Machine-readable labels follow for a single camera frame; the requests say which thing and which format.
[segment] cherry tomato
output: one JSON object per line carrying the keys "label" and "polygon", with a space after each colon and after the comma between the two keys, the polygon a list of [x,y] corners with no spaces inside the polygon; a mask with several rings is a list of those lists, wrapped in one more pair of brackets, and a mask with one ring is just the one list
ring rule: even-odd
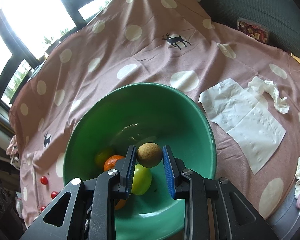
{"label": "cherry tomato", "polygon": [[43,185],[47,185],[48,184],[48,179],[46,176],[42,176],[40,178],[40,182],[43,184]]}
{"label": "cherry tomato", "polygon": [[51,198],[54,199],[58,194],[59,194],[59,192],[52,191],[51,192]]}

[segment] pink blanket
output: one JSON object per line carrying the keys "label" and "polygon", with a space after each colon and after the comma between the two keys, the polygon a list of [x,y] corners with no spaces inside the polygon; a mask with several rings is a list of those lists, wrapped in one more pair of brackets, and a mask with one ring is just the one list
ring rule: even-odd
{"label": "pink blanket", "polygon": [[[21,90],[9,117],[20,157],[23,215],[29,225],[63,188],[63,158],[82,116],[109,92],[134,82],[173,86],[194,100],[227,78],[243,88],[273,80],[290,110],[268,110],[287,131],[254,176],[238,144],[211,123],[217,177],[229,178],[266,218],[287,195],[300,156],[300,65],[291,56],[211,22],[196,0],[112,0],[63,41]],[[48,186],[40,183],[46,176]]]}

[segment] bowl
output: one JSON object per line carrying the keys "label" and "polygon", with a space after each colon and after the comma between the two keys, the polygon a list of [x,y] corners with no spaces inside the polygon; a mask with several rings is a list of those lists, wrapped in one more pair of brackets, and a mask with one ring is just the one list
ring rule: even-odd
{"label": "bowl", "polygon": [[[129,145],[146,142],[170,145],[174,157],[187,168],[214,178],[216,146],[201,109],[174,88],[136,83],[108,94],[79,121],[66,149],[64,184],[101,174],[94,162],[99,151],[111,147],[125,155]],[[151,168],[151,173],[149,190],[142,196],[131,195],[115,212],[117,240],[164,239],[183,228],[185,202],[170,197],[163,163]]]}

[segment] speaker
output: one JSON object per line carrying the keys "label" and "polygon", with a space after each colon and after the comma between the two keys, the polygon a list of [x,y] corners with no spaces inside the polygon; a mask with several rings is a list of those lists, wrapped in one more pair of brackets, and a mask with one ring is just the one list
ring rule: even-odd
{"label": "speaker", "polygon": [[25,230],[0,179],[0,240],[19,240]]}

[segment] green fruit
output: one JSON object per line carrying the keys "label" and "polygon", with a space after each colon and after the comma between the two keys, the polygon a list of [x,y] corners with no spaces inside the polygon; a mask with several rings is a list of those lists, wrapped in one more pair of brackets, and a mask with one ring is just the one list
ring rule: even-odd
{"label": "green fruit", "polygon": [[141,196],[148,191],[152,181],[150,169],[137,164],[134,169],[131,193]]}
{"label": "green fruit", "polygon": [[96,166],[103,170],[103,166],[105,165],[106,160],[113,155],[115,155],[115,152],[112,148],[103,149],[96,154],[96,156],[94,157],[94,162]]}

